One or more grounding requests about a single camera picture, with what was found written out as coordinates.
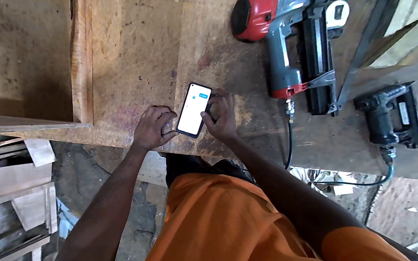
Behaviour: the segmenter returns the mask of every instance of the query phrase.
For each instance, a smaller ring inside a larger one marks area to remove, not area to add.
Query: red nail gun
[[[241,40],[266,39],[271,63],[273,98],[287,100],[287,114],[294,114],[291,97],[307,90],[312,115],[337,110],[335,71],[330,39],[341,35],[349,15],[344,0],[238,0],[231,14],[231,27]],[[299,25],[304,54],[300,55],[305,82],[299,69],[290,67],[286,38]]]

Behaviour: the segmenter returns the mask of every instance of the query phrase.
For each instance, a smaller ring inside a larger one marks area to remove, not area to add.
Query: wrist
[[[238,134],[232,136],[232,137],[228,137],[225,138],[223,140],[221,140],[225,145],[227,145],[227,147],[236,145],[236,144],[240,144],[240,142],[243,142],[243,140],[240,138],[240,136]]]
[[[130,150],[129,153],[137,153],[137,154],[143,154],[146,155],[146,153],[148,153],[148,149],[137,144],[136,142],[133,142],[130,146]]]

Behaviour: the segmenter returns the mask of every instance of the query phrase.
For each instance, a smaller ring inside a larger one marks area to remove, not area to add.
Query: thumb
[[[202,121],[206,124],[208,130],[212,130],[214,128],[214,122],[212,121],[211,117],[207,114],[207,112],[201,112]]]
[[[171,131],[171,132],[168,132],[168,133],[162,135],[162,139],[164,140],[164,144],[167,143],[169,140],[171,140],[173,137],[175,137],[177,135],[178,135],[178,132],[176,132],[176,131]]]

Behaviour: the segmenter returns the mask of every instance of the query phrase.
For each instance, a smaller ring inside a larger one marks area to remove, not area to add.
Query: shirt sleeve
[[[338,228],[322,242],[325,261],[409,261],[374,232],[357,227]]]

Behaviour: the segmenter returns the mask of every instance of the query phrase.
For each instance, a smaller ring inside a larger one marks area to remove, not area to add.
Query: phone screen
[[[206,110],[211,89],[197,84],[191,84],[183,103],[182,115],[177,129],[197,135],[201,125],[201,112]]]

